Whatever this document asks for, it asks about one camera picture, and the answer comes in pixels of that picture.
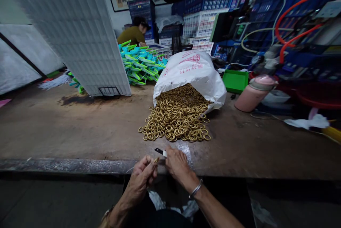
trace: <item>olive shirt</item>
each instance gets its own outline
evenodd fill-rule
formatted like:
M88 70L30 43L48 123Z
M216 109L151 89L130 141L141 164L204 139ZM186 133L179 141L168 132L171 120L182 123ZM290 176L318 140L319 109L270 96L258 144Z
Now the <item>olive shirt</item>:
M117 43L122 44L123 42L131 40L130 45L135 45L140 42L145 42L145 37L137 26L131 26L125 29L121 35L117 38Z

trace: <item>wooden workbench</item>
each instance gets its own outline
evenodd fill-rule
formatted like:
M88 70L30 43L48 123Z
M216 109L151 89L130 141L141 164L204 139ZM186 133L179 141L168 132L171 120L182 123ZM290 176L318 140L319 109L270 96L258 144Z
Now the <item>wooden workbench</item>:
M130 173L134 163L164 137L144 141L137 132L150 114L153 85L132 87L118 100L80 96L63 85L29 86L0 108L0 170ZM170 143L182 149L198 175L292 179L341 179L341 152L322 135L279 120L259 120L232 100L208 115L212 140ZM164 161L159 172L165 173Z

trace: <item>pile of plastic parts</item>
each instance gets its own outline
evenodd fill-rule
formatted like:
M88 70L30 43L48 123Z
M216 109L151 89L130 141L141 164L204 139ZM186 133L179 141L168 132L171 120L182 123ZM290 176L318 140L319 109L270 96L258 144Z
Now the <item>pile of plastic parts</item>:
M119 44L123 64L131 85L145 85L147 80L157 81L159 71L167 64L164 55L152 48L129 45L131 41Z
M75 86L75 88L78 88L78 93L82 94L84 92L84 88L79 83L79 81L73 76L72 72L69 72L68 75L72 77L72 82L69 84L70 86Z

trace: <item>red tube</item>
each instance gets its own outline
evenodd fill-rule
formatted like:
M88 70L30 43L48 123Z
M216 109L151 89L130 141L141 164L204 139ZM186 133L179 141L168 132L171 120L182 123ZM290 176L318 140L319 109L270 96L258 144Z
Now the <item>red tube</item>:
M292 38L292 39L289 40L288 42L285 42L284 46L281 48L281 51L280 51L280 63L284 63L284 50L285 50L287 47L289 47L289 46L291 45L291 44L290 44L291 42L297 40L298 38L300 38L300 37L302 37L302 36L304 36L304 35L307 35L307 34L311 33L312 31L314 31L314 30L320 28L322 25L323 25L323 24L320 23L320 24L314 26L313 28L311 28L310 30L307 30L306 32L303 32L302 34L300 34L300 35L298 35L298 36Z
M287 11L285 11L283 13L283 15L281 15L281 17L278 19L276 26L275 26L275 35L277 37L277 39L282 43L282 44L286 44L287 42L285 40L282 39L282 37L280 36L280 32L278 30L278 28L280 27L280 24L283 20L283 18L291 11L293 10L295 7L297 7L298 5L302 4L303 2L306 2L308 0L300 0L299 2L297 2L296 4L294 4L293 6L291 6Z

